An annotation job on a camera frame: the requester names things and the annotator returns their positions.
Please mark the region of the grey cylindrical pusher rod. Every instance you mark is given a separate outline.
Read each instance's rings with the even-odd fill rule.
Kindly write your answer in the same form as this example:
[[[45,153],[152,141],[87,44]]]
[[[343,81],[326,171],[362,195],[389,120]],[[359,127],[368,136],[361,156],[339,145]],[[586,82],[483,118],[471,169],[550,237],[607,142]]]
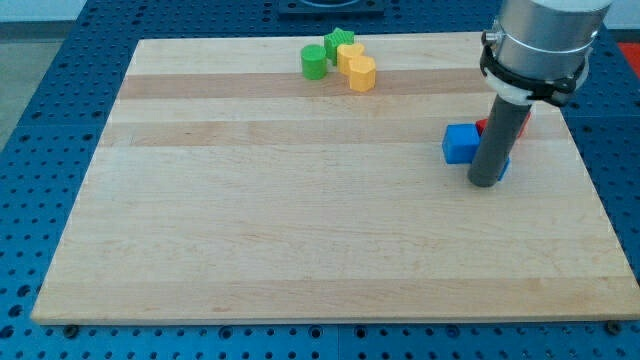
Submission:
[[[530,109],[530,104],[515,105],[500,96],[495,98],[467,174],[473,185],[492,187],[498,182]]]

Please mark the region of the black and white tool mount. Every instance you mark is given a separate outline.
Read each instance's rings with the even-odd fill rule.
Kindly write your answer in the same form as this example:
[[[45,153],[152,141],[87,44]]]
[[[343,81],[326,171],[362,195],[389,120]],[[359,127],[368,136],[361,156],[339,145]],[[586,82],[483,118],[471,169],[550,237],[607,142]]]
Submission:
[[[499,97],[513,105],[544,101],[565,106],[589,73],[589,44],[569,51],[531,47],[504,31],[486,30],[480,70]]]

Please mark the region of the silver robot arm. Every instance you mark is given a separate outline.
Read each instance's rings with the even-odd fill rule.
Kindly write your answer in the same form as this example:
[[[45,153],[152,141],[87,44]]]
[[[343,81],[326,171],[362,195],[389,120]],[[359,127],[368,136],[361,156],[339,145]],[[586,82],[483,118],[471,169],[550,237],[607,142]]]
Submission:
[[[611,0],[504,0],[481,36],[479,66],[496,92],[468,179],[492,187],[537,101],[565,106],[586,81]]]

